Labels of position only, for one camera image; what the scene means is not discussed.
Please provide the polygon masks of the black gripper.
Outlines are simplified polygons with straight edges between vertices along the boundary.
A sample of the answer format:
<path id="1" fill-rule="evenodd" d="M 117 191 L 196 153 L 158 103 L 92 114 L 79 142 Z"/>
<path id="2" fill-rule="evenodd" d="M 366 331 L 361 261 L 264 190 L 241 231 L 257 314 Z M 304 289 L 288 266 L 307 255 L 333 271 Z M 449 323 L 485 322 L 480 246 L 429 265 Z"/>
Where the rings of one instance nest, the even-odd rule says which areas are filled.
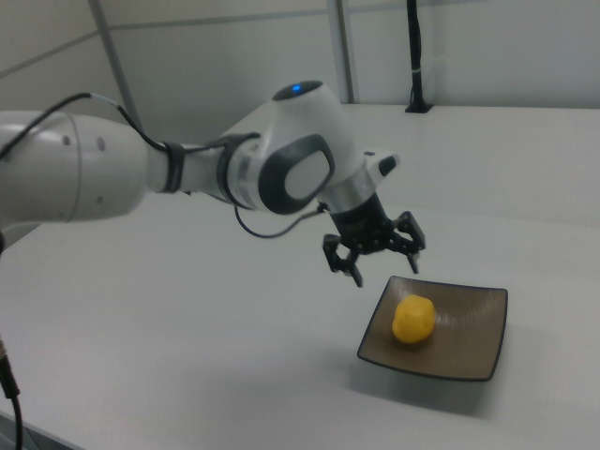
<path id="1" fill-rule="evenodd" d="M 426 248 L 426 237 L 410 211 L 403 212 L 392 221 L 385 214 L 379 196 L 374 193 L 352 210 L 332 213 L 331 219 L 339 236 L 326 234 L 322 250 L 333 273 L 340 272 L 352 278 L 361 288 L 363 278 L 356 265 L 359 254 L 368 255 L 387 248 L 404 255 L 412 272 L 419 273 L 417 259 Z M 339 247 L 348 249 L 346 257 L 338 254 Z"/>

